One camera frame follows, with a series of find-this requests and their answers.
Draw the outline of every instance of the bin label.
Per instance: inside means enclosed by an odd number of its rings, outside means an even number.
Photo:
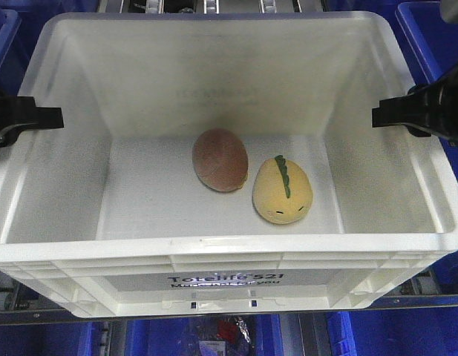
[[[220,288],[240,286],[296,286],[306,284],[302,271],[192,272],[166,275],[166,285],[178,288]]]

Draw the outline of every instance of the storage tote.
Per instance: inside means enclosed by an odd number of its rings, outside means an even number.
[[[372,13],[58,16],[20,95],[65,127],[0,149],[0,270],[80,317],[365,308],[458,249],[438,139],[371,127],[412,86]],[[192,167],[214,127],[248,152],[231,194]],[[279,154],[313,186],[291,225],[252,206]]]

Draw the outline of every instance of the green spike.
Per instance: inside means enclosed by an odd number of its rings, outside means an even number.
[[[278,155],[275,157],[276,164],[278,165],[278,169],[280,170],[281,178],[283,180],[283,185],[285,187],[285,194],[287,198],[291,195],[291,191],[289,190],[289,176],[288,176],[288,168],[287,168],[287,161],[283,158],[282,155]]]

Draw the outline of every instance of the plush toy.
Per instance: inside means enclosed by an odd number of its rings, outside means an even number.
[[[313,190],[303,170],[277,156],[260,167],[253,186],[257,212],[274,224],[289,224],[306,216],[313,203]]]
[[[242,188],[249,168],[242,141],[223,128],[199,136],[192,150],[192,163],[202,183],[223,192]]]

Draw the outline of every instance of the black clamp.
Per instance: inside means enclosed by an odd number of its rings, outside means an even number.
[[[417,137],[435,135],[458,146],[458,62],[436,82],[417,85],[406,96],[381,100],[372,127],[404,125]]]
[[[60,108],[41,108],[32,96],[6,96],[0,92],[0,147],[12,145],[22,131],[63,127]]]

